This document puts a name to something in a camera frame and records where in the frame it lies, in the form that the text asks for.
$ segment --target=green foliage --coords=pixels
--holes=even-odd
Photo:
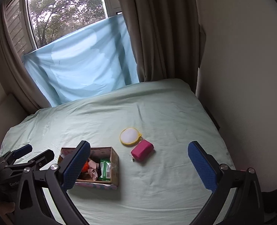
[[[39,47],[105,18],[102,0],[28,0]]]

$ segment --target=pink pouch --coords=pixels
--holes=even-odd
[[[153,144],[146,140],[142,140],[131,152],[136,161],[143,161],[147,155],[154,149]]]

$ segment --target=white round pouch with yellow trim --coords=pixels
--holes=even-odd
[[[134,145],[139,141],[141,133],[135,128],[124,129],[120,134],[120,141],[123,145]]]

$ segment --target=cardboard box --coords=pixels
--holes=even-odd
[[[58,158],[58,164],[62,162],[64,157],[70,154],[75,148],[61,148]],[[91,187],[97,189],[117,189],[118,187],[118,155],[112,147],[92,147],[90,149],[90,158],[100,163],[101,158],[109,158],[111,162],[110,168],[110,181],[102,180],[82,180],[77,179],[76,185],[83,187]]]

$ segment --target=headboard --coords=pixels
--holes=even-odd
[[[14,98],[9,94],[0,104],[0,148],[7,131],[21,123],[27,117],[27,113]]]

